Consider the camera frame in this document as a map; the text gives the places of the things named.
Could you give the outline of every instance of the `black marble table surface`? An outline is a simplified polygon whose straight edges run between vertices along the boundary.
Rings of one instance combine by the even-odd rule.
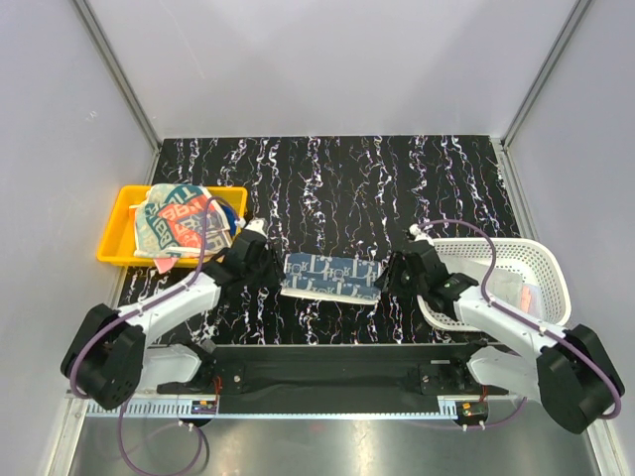
[[[490,236],[518,236],[486,136],[268,137],[169,139],[153,183],[242,185],[248,208],[270,223],[278,251],[385,260],[406,229],[458,218]],[[470,236],[455,226],[438,236]],[[130,268],[120,304],[181,280]],[[377,305],[317,302],[248,292],[194,316],[162,342],[342,344],[463,342],[474,333],[432,330],[416,303],[382,297]]]

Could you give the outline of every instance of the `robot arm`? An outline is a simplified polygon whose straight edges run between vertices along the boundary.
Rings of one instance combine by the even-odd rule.
[[[142,303],[119,309],[100,304],[91,309],[63,359],[62,373],[70,378],[78,354],[103,333],[101,329],[135,313],[90,348],[77,365],[76,384],[106,410],[120,406],[137,389],[168,382],[197,388],[195,378],[205,358],[200,349],[179,344],[150,346],[193,315],[215,308],[223,296],[239,294],[244,287],[279,285],[284,272],[267,244],[265,228],[264,220],[252,220],[226,250],[222,263],[211,260],[200,272]],[[477,350],[466,367],[478,383],[540,402],[562,427],[575,433],[584,431],[611,407],[614,395],[594,371],[554,340],[557,336],[589,358],[619,395],[624,394],[624,386],[592,330],[582,325],[567,330],[518,309],[514,313],[532,326],[510,318],[502,304],[486,301],[476,280],[451,275],[427,235],[413,234],[415,241],[392,254],[376,286],[397,297],[417,297],[420,305],[426,302],[432,310],[486,332],[515,352],[493,347]]]
[[[236,236],[222,263],[211,260],[200,272],[153,297],[111,309],[99,304],[84,319],[62,362],[70,378],[79,352],[104,326],[120,315],[136,314],[106,333],[79,363],[77,385],[106,410],[117,408],[137,389],[167,382],[190,382],[200,352],[184,345],[149,348],[162,335],[193,315],[214,309],[225,295],[244,287],[277,286],[284,273],[275,250],[267,244],[264,220],[252,220]]]
[[[608,377],[620,397],[624,394],[617,371],[591,329],[578,325],[568,330],[500,302],[492,305],[479,282],[447,271],[433,241],[418,227],[411,228],[411,234],[415,241],[403,252],[393,253],[376,286],[403,298],[417,297],[420,306],[427,303],[432,310],[508,346],[513,353],[484,347],[471,356],[466,365],[478,383],[539,402],[560,426],[582,433],[611,408],[614,395],[595,371],[567,349],[571,345]]]

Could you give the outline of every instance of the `colorful cloth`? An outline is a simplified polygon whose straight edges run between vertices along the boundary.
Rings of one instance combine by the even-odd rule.
[[[153,185],[135,213],[135,256],[193,258],[200,253],[204,207],[211,197],[202,186]],[[229,223],[220,205],[207,210],[205,255],[231,246]]]

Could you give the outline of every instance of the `yellow plastic tray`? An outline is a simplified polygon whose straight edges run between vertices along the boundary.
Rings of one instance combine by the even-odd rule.
[[[149,258],[134,256],[135,229],[134,213],[130,205],[138,205],[146,199],[149,185],[126,185],[119,191],[115,206],[110,213],[106,231],[97,250],[97,260],[115,266],[155,266]],[[223,197],[244,217],[247,208],[247,189],[242,186],[209,186],[212,195]],[[177,261],[179,268],[196,266],[196,258],[182,258]]]

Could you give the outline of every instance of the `black motor joint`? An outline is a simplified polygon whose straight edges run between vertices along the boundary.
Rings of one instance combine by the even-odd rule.
[[[244,229],[236,236],[222,262],[209,261],[202,269],[225,295],[246,288],[275,288],[285,278],[276,250],[257,231]]]
[[[375,282],[382,293],[397,298],[421,296],[434,312],[456,319],[454,303],[478,281],[463,273],[450,274],[439,253],[427,240],[411,241],[390,256],[388,266]]]

